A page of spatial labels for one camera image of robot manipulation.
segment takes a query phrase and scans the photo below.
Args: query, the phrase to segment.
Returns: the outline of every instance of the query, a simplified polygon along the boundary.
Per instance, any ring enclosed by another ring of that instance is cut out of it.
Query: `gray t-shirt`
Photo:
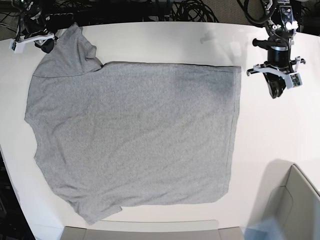
[[[239,67],[110,62],[74,24],[35,70],[25,121],[52,191],[88,224],[228,192]]]

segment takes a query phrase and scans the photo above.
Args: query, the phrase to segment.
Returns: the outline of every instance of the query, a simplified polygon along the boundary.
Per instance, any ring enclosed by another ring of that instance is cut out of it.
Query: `t-shirt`
[[[35,70],[25,121],[52,191],[88,224],[228,192],[239,67],[110,62],[72,25]]]

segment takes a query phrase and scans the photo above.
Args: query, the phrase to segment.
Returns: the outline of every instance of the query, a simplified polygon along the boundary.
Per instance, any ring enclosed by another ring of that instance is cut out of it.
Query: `table surface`
[[[222,23],[145,22],[96,25],[83,35],[97,47],[103,63],[184,63],[241,66],[240,114],[237,122],[228,193],[214,203],[124,207],[87,225],[54,195],[34,161],[37,142],[24,121],[32,74],[45,55],[33,44],[23,54],[0,42],[0,146],[23,213],[37,229],[64,226],[104,229],[108,221],[179,222],[217,220],[219,228],[257,223],[273,189],[297,163],[320,189],[320,38],[298,33],[291,58],[301,56],[303,86],[272,99],[262,74],[246,70],[267,60],[252,40],[267,39],[265,29]]]

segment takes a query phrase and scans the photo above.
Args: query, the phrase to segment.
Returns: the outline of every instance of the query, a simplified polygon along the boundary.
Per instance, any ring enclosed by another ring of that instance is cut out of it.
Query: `white table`
[[[146,22],[83,28],[97,58],[111,61],[241,66],[240,114],[229,191],[214,203],[124,207],[89,226],[54,195],[33,157],[37,143],[24,121],[30,80],[45,55],[33,44],[23,54],[0,42],[0,146],[15,193],[34,234],[59,239],[64,226],[105,229],[108,221],[177,222],[218,220],[219,228],[245,227],[262,217],[271,191],[298,163],[320,189],[320,38],[298,33],[291,58],[301,56],[303,86],[272,99],[262,73],[246,70],[267,60],[252,46],[265,29],[221,23]]]

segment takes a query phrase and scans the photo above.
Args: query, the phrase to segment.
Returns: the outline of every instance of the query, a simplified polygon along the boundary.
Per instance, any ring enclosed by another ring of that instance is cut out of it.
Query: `t-shirt sleeve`
[[[96,60],[96,47],[91,45],[74,23],[42,59],[33,75],[43,78],[71,77],[100,68]]]

